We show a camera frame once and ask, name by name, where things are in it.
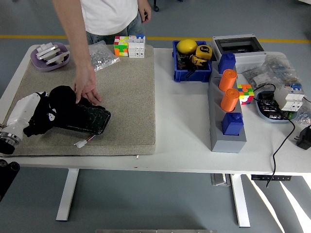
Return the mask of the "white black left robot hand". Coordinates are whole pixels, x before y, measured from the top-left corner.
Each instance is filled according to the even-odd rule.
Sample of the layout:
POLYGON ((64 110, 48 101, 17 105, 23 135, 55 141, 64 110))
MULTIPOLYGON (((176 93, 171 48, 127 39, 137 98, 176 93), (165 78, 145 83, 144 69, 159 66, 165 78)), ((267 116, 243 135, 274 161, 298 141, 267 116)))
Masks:
POLYGON ((1 136, 21 140, 24 135, 44 134, 53 127, 56 110, 51 107, 47 92, 35 92, 20 99, 13 108, 1 136))

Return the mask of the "person's left hand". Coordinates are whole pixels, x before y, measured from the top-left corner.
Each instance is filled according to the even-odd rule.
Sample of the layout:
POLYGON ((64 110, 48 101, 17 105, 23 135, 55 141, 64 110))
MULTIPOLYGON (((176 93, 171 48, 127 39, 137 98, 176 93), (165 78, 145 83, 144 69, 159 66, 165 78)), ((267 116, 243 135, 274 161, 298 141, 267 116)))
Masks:
POLYGON ((152 18, 152 9, 147 0, 138 0, 138 11, 141 16, 141 22, 147 23, 152 18))

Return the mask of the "person's right hand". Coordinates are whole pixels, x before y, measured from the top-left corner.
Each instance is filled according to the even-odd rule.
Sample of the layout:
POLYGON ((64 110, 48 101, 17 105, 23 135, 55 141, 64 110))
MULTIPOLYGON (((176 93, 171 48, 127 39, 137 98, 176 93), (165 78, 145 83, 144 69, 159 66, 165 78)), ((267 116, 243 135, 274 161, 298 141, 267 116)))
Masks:
POLYGON ((73 89, 76 95, 76 103, 78 103, 82 97, 86 98, 93 105, 99 105, 102 101, 96 89, 96 75, 93 66, 76 68, 73 89))

